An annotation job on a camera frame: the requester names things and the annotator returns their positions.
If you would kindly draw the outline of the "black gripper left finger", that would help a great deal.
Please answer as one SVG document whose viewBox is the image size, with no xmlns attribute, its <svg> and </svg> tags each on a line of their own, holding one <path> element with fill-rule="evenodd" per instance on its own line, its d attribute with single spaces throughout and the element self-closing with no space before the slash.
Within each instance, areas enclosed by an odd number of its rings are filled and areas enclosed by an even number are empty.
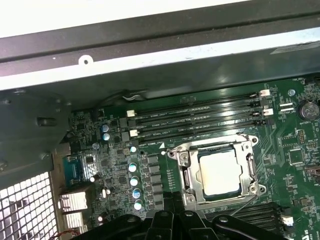
<svg viewBox="0 0 320 240">
<path fill-rule="evenodd" d="M 172 192 L 164 192 L 163 209 L 150 211 L 145 219 L 125 214 L 82 234 L 83 240 L 171 240 L 174 225 Z"/>
</svg>

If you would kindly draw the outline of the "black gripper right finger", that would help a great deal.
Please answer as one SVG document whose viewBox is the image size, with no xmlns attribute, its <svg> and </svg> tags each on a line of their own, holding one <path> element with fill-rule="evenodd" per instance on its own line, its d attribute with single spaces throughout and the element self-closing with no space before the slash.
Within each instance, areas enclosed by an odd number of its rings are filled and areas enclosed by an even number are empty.
<svg viewBox="0 0 320 240">
<path fill-rule="evenodd" d="M 207 220 L 184 207 L 182 194 L 174 193 L 174 209 L 184 236 L 189 240 L 270 240 L 272 234 L 231 215 L 220 214 Z"/>
</svg>

